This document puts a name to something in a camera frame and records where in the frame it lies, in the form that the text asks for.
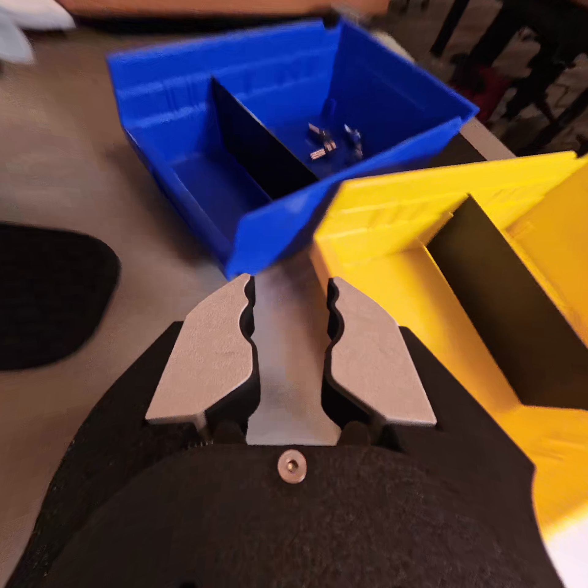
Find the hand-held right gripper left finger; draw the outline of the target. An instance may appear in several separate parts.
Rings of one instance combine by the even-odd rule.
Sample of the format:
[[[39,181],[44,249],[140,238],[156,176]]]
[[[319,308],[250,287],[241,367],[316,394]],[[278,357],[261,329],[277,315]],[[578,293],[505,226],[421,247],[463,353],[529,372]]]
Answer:
[[[223,422],[245,435],[261,400],[254,333],[254,277],[241,274],[185,317],[145,419],[192,423],[214,435]]]

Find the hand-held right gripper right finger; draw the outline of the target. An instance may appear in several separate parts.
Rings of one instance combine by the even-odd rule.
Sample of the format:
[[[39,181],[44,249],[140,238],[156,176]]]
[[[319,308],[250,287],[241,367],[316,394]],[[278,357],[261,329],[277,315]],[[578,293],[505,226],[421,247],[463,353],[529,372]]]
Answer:
[[[330,339],[322,409],[341,430],[351,422],[381,436],[391,425],[433,428],[437,418],[397,321],[341,277],[327,283]]]

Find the yellow plastic bin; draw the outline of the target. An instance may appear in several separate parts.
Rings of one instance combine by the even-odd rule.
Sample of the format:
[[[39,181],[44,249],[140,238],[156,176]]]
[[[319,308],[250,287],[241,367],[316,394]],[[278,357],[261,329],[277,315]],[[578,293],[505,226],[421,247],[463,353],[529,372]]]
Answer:
[[[587,518],[587,155],[349,180],[315,233],[341,277],[408,327],[534,463],[550,537]]]

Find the silver hex bolt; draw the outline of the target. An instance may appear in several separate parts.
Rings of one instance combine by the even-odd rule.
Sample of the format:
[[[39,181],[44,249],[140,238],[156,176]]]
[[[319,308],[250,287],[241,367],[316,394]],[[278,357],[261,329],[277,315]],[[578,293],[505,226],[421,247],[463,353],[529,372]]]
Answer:
[[[329,128],[320,127],[309,122],[307,136],[313,144],[313,150],[309,155],[312,161],[329,158],[339,149],[339,145]]]

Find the blue plastic bin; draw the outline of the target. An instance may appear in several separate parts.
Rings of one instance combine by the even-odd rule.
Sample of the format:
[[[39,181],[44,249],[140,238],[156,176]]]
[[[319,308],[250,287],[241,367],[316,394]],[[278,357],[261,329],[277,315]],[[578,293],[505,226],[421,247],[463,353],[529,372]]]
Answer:
[[[341,19],[265,26],[112,54],[122,128],[229,279],[312,241],[339,185],[409,171],[478,108]],[[339,149],[312,161],[308,123]],[[351,154],[343,125],[362,134]]]

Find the silver bolt with nut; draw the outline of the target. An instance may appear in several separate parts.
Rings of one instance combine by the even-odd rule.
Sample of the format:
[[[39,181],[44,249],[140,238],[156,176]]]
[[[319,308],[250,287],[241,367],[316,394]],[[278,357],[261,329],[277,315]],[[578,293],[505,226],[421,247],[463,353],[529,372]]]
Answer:
[[[343,125],[345,137],[350,145],[352,157],[356,161],[361,161],[364,158],[363,139],[362,134],[357,128],[352,128],[347,124]]]

